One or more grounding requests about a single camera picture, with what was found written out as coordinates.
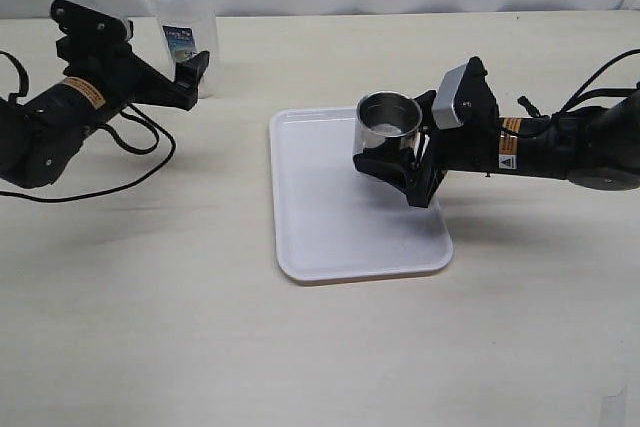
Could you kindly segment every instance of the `metal cup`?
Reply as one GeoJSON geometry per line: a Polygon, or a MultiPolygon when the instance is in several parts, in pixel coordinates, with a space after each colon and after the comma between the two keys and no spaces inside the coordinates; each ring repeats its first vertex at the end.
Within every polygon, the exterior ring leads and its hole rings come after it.
{"type": "Polygon", "coordinates": [[[368,149],[413,149],[421,123],[422,110],[415,100],[397,92],[373,92],[358,102],[353,155],[368,149]]]}

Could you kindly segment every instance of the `plastic cup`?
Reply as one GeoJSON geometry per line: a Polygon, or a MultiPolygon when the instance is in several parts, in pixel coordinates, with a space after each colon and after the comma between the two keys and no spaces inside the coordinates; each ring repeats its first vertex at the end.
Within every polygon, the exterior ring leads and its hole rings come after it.
{"type": "Polygon", "coordinates": [[[150,0],[165,40],[169,61],[175,66],[210,52],[209,67],[200,82],[199,97],[209,97],[219,86],[221,65],[214,0],[150,0]]]}

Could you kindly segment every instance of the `warning label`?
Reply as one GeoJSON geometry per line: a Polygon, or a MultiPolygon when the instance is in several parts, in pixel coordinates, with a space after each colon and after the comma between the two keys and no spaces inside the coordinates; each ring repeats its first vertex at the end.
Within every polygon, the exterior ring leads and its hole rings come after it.
{"type": "MultiPolygon", "coordinates": [[[[512,132],[520,132],[520,118],[506,118],[502,126],[512,132]]],[[[498,168],[516,170],[518,168],[518,138],[502,132],[498,148],[498,168]]]]}
{"type": "Polygon", "coordinates": [[[94,109],[99,109],[106,103],[100,91],[80,77],[67,77],[60,83],[68,85],[80,92],[89,102],[91,102],[94,109]]]}

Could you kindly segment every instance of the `cup rim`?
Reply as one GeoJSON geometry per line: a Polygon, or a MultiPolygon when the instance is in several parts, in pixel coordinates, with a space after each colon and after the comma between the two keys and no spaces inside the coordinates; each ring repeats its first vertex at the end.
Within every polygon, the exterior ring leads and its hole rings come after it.
{"type": "Polygon", "coordinates": [[[360,115],[360,108],[362,107],[362,104],[364,104],[367,100],[371,99],[372,97],[374,97],[376,95],[393,95],[395,97],[399,97],[403,101],[408,102],[409,104],[412,104],[415,107],[415,109],[417,110],[417,112],[418,112],[418,119],[417,119],[415,125],[413,125],[406,132],[401,132],[399,134],[389,134],[389,135],[385,134],[384,137],[386,137],[388,139],[406,137],[407,135],[411,135],[413,132],[417,131],[420,128],[420,125],[422,124],[422,109],[420,108],[420,105],[418,104],[418,102],[416,102],[416,100],[412,99],[411,97],[407,97],[406,95],[401,94],[400,92],[393,91],[393,90],[378,90],[378,91],[375,91],[375,92],[371,92],[371,93],[365,95],[364,97],[362,97],[360,99],[360,101],[358,102],[358,105],[356,106],[356,118],[358,119],[358,123],[360,124],[360,126],[362,128],[367,129],[369,132],[373,132],[375,134],[378,134],[376,131],[371,129],[371,127],[369,127],[364,122],[364,120],[362,120],[362,117],[360,115]]]}

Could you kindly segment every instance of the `plastic tray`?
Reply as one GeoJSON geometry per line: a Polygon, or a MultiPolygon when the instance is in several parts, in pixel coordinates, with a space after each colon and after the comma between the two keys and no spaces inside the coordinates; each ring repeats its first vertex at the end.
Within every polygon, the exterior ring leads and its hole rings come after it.
{"type": "Polygon", "coordinates": [[[407,205],[351,160],[354,108],[287,110],[270,124],[276,249],[302,282],[435,272],[453,256],[437,199],[407,205]]]}

